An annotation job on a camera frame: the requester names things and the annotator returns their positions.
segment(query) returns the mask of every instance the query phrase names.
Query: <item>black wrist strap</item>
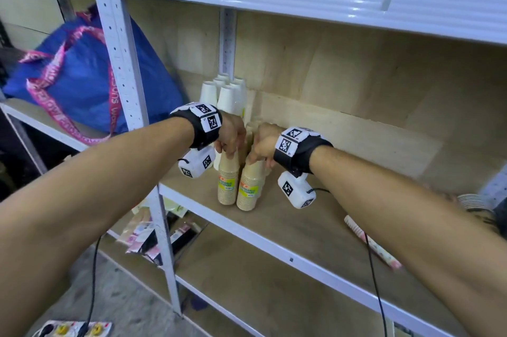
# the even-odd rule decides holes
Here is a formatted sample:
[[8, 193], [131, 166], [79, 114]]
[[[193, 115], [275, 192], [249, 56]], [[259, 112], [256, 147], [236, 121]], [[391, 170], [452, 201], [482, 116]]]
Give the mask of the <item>black wrist strap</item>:
[[194, 127], [194, 141], [190, 148], [202, 149], [219, 138], [222, 114], [208, 103], [192, 102], [173, 110], [169, 115], [187, 119]]
[[310, 156], [319, 146], [331, 146], [318, 132], [302, 127], [283, 131], [275, 146], [273, 159], [296, 178], [310, 170]]

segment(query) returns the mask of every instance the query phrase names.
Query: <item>concrete floor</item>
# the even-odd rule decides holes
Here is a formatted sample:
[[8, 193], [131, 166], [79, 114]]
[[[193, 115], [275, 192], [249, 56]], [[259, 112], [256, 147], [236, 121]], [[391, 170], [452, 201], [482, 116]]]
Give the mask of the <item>concrete floor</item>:
[[[35, 322], [26, 337], [48, 320], [83, 321], [91, 299], [93, 250], [88, 249], [71, 269], [71, 288]], [[92, 321], [110, 321], [111, 337], [204, 337], [188, 321], [175, 316], [169, 306], [144, 289], [100, 254]]]

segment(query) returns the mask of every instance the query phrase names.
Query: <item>blue bag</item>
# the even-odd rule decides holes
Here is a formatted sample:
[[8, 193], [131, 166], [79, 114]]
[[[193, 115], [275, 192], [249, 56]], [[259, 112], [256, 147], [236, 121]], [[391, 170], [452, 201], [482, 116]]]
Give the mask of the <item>blue bag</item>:
[[[171, 78], [139, 26], [132, 19], [131, 22], [149, 122], [155, 123], [167, 118], [173, 109], [185, 104], [187, 97], [180, 85]], [[75, 20], [64, 23], [32, 52], [32, 58], [25, 63], [20, 61], [3, 92], [8, 96], [40, 104], [58, 122], [55, 114], [49, 111], [53, 106], [48, 110], [40, 100], [39, 103], [34, 100], [34, 93], [28, 90], [30, 85], [27, 80], [39, 81], [41, 84], [40, 78], [44, 77], [44, 71], [47, 71], [52, 61], [54, 63], [59, 49], [62, 49], [63, 43], [66, 42], [60, 71], [54, 83], [50, 83], [48, 87], [46, 85], [45, 90], [57, 101], [53, 103], [57, 111], [63, 112], [76, 122], [110, 132], [113, 125], [110, 113], [109, 55], [106, 46], [92, 34], [82, 33], [78, 39], [73, 38], [75, 31], [83, 30], [83, 27], [95, 27], [101, 32], [102, 26], [96, 6], [92, 6], [89, 13], [79, 13]], [[128, 131], [123, 111], [118, 112], [114, 133]], [[73, 135], [64, 124], [58, 123]]]

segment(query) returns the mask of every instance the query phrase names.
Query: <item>hand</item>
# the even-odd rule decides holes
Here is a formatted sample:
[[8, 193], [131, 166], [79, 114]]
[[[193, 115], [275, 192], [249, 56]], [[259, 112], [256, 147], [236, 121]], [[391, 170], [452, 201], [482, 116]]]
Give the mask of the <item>hand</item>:
[[285, 130], [283, 127], [274, 124], [265, 122], [261, 124], [253, 138], [254, 143], [246, 159], [246, 164], [252, 164], [265, 158], [266, 167], [275, 166], [276, 162], [273, 160], [273, 154], [275, 153], [276, 141], [278, 141], [278, 137], [283, 130]]
[[220, 111], [222, 114], [222, 126], [219, 130], [219, 139], [215, 142], [215, 149], [227, 154], [227, 158], [231, 159], [234, 153], [243, 147], [245, 143], [245, 125], [243, 120], [237, 116]]

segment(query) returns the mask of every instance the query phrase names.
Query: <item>pink strap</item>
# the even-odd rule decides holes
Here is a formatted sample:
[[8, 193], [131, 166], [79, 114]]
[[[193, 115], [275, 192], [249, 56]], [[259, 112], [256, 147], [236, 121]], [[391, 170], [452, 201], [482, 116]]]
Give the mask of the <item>pink strap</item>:
[[[120, 95], [118, 94], [118, 88], [116, 86], [115, 76], [112, 72], [111, 63], [108, 66], [109, 76], [109, 114], [111, 116], [110, 134], [105, 138], [88, 138], [81, 134], [79, 129], [74, 125], [72, 120], [63, 112], [60, 105], [50, 96], [46, 88], [53, 85], [56, 82], [56, 77], [60, 73], [60, 69], [63, 65], [65, 53], [67, 50], [82, 36], [83, 33], [88, 32], [93, 37], [105, 44], [104, 32], [100, 28], [91, 26], [81, 26], [77, 28], [67, 41], [65, 41], [56, 54], [54, 55], [51, 62], [44, 68], [39, 78], [28, 78], [26, 80], [26, 89], [32, 96], [32, 98], [55, 120], [58, 125], [64, 129], [69, 135], [72, 135], [75, 139], [86, 145], [96, 145], [98, 143], [107, 141], [112, 133], [116, 129], [118, 122], [118, 116], [122, 109], [122, 103], [120, 101]], [[47, 54], [38, 51], [29, 51], [27, 55], [22, 59], [24, 63], [39, 60], [41, 58], [48, 57]]]

